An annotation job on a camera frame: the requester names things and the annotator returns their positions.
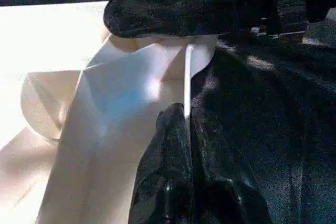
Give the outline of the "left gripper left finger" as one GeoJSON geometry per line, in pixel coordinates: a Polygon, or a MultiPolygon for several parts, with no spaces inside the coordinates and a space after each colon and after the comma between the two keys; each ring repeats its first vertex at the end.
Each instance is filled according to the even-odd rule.
{"type": "Polygon", "coordinates": [[[129,223],[193,223],[191,144],[184,107],[174,103],[156,119],[155,134],[135,177],[129,223]]]}

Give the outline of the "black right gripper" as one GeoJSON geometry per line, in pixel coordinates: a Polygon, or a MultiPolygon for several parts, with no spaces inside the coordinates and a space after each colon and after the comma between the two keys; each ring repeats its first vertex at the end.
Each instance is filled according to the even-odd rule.
{"type": "Polygon", "coordinates": [[[331,0],[237,0],[237,26],[258,28],[267,35],[304,31],[325,20],[331,0]]]}

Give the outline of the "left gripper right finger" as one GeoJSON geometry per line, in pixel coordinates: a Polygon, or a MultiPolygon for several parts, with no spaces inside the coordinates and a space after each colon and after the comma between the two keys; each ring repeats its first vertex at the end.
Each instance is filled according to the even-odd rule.
{"type": "Polygon", "coordinates": [[[212,111],[192,109],[191,144],[199,223],[272,222],[250,166],[212,111]]]}

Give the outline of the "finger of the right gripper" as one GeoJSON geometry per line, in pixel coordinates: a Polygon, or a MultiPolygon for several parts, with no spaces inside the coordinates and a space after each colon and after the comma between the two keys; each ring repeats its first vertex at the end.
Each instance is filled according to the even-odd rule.
{"type": "Polygon", "coordinates": [[[188,37],[230,32],[237,0],[110,0],[103,22],[121,38],[188,37]]]}

